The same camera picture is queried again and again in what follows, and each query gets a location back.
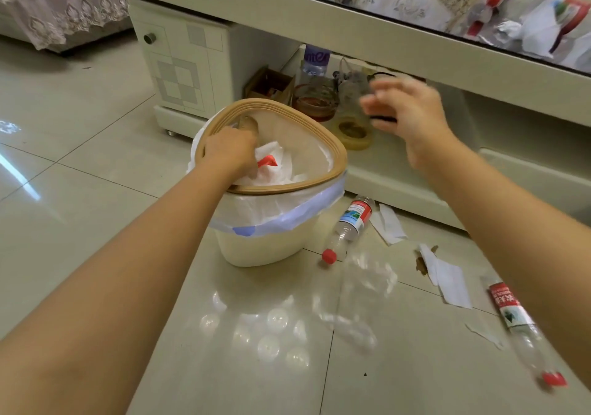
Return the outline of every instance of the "trash can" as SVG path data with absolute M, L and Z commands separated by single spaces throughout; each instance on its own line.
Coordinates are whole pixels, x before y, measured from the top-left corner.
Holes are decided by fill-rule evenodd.
M 210 227 L 226 261 L 251 267 L 280 261 L 304 247 L 320 213 L 344 194 L 347 152 L 335 135 L 303 113 L 269 99 L 243 99 L 212 117 L 195 136 L 188 170 L 203 158 L 208 136 L 244 116 L 257 122 L 259 144 L 277 141 L 291 155 L 293 176 L 302 177 L 287 184 L 234 184 L 223 195 Z

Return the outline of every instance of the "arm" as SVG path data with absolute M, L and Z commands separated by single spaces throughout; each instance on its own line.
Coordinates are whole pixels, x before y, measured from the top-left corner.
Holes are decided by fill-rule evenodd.
M 203 233 L 256 139 L 229 127 L 205 158 L 0 342 L 3 414 L 124 414 Z
M 411 79 L 372 83 L 374 121 L 445 200 L 587 388 L 591 389 L 591 229 L 517 186 L 448 128 L 436 90 Z

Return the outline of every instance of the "water bottle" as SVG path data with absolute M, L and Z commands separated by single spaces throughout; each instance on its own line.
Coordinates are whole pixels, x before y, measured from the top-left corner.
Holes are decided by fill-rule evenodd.
M 326 240 L 322 259 L 327 264 L 343 261 L 352 243 L 359 239 L 375 208 L 369 197 L 358 195 L 349 205 Z
M 513 292 L 494 274 L 488 280 L 492 299 L 509 329 L 511 343 L 520 361 L 537 380 L 550 387 L 566 385 L 564 376 L 550 368 L 541 349 L 543 336 Z
M 306 45 L 304 61 L 301 64 L 301 83 L 309 83 L 312 77 L 324 77 L 329 66 L 330 51 L 313 45 Z

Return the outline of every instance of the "tile floor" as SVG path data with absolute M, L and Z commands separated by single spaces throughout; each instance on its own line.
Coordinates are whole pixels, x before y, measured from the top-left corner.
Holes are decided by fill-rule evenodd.
M 190 144 L 153 117 L 139 46 L 123 37 L 63 59 L 0 40 L 0 337 L 184 174 Z M 510 350 L 469 332 L 506 332 L 482 289 L 490 266 L 461 232 L 401 214 L 410 240 L 361 242 L 400 283 L 375 306 L 368 354 L 323 325 L 345 266 L 317 266 L 347 206 L 325 213 L 307 249 L 238 269 L 207 232 L 130 414 L 583 414 L 591 394 L 548 347 L 570 386 L 539 389 Z M 446 305 L 415 269 L 417 242 L 462 267 L 475 309 Z

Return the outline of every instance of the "drawer knob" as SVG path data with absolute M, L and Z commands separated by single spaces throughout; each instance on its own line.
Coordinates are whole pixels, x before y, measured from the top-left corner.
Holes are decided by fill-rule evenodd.
M 152 32 L 150 32 L 149 34 L 144 35 L 144 41 L 148 45 L 151 45 L 152 43 L 154 43 L 156 41 L 156 35 L 153 34 Z

